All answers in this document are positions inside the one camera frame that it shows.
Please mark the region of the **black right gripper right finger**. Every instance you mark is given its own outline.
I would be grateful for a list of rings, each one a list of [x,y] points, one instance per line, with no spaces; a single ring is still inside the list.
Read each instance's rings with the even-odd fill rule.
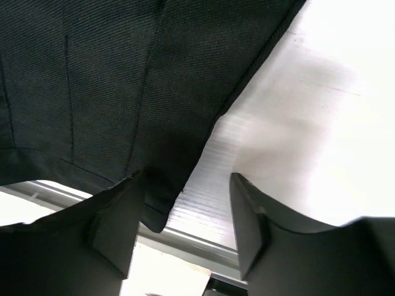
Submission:
[[[249,295],[393,295],[394,219],[344,226],[309,218],[230,177],[241,279]]]

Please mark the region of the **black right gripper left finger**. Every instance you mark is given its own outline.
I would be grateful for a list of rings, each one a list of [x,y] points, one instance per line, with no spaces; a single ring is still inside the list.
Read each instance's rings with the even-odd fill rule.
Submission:
[[[144,204],[144,175],[30,224],[1,228],[2,295],[118,295]]]

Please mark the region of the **black pleated skirt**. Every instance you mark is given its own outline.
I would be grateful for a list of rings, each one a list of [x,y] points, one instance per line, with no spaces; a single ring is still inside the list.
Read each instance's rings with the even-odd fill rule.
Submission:
[[[161,232],[216,121],[302,1],[2,1],[1,184],[156,180]]]

